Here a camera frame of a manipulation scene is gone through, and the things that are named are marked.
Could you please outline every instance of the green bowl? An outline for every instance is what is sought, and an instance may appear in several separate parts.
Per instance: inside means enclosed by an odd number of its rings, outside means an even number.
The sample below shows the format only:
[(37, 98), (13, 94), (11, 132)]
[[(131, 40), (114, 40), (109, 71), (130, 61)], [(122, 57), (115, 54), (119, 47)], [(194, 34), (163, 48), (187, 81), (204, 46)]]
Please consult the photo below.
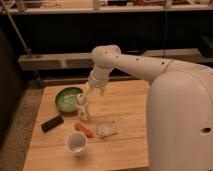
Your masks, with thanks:
[(55, 104), (60, 112), (71, 113), (76, 110), (75, 102), (77, 94), (81, 94), (82, 89), (77, 87), (68, 87), (60, 91), (55, 98)]

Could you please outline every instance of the white cup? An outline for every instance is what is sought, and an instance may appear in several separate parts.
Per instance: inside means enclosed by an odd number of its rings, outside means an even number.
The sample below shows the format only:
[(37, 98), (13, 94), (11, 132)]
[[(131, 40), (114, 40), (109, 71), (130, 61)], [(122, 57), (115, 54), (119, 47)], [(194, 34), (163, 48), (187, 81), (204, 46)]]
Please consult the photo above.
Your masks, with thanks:
[(75, 156), (84, 154), (87, 145), (87, 136), (81, 131), (75, 131), (68, 135), (65, 146)]

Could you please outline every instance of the black remote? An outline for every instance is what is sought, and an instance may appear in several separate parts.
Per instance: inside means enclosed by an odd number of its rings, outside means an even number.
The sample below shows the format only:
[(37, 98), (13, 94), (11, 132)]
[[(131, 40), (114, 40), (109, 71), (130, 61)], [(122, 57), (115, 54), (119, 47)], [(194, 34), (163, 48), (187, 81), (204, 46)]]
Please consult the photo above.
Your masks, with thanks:
[(57, 125), (63, 123), (64, 120), (61, 115), (56, 116), (55, 118), (50, 119), (49, 121), (43, 123), (41, 125), (41, 129), (43, 132), (47, 132), (50, 129), (56, 127)]

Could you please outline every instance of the floor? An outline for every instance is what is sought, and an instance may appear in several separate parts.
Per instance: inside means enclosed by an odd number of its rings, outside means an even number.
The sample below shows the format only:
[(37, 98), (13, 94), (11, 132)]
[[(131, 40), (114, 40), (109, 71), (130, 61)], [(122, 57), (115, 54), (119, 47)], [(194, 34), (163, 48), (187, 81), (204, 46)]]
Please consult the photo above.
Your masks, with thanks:
[(0, 171), (22, 171), (42, 89), (26, 89), (0, 152)]

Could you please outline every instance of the wooden table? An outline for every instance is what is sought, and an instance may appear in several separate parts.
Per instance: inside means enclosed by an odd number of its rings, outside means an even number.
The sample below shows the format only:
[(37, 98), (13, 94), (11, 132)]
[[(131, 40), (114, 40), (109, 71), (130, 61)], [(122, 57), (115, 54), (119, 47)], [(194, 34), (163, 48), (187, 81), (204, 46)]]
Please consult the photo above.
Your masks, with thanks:
[(55, 96), (63, 88), (53, 86), (44, 90), (36, 119), (24, 171), (102, 171), (139, 168), (148, 166), (146, 136), (146, 98), (149, 85), (145, 81), (110, 82), (105, 95), (96, 90), (88, 98), (91, 120), (82, 122), (96, 131), (98, 123), (115, 121), (118, 134), (106, 139), (97, 135), (89, 139), (87, 151), (82, 157), (72, 156), (64, 146), (69, 133), (74, 131), (77, 115), (63, 116), (64, 123), (47, 133), (41, 124), (56, 115)]

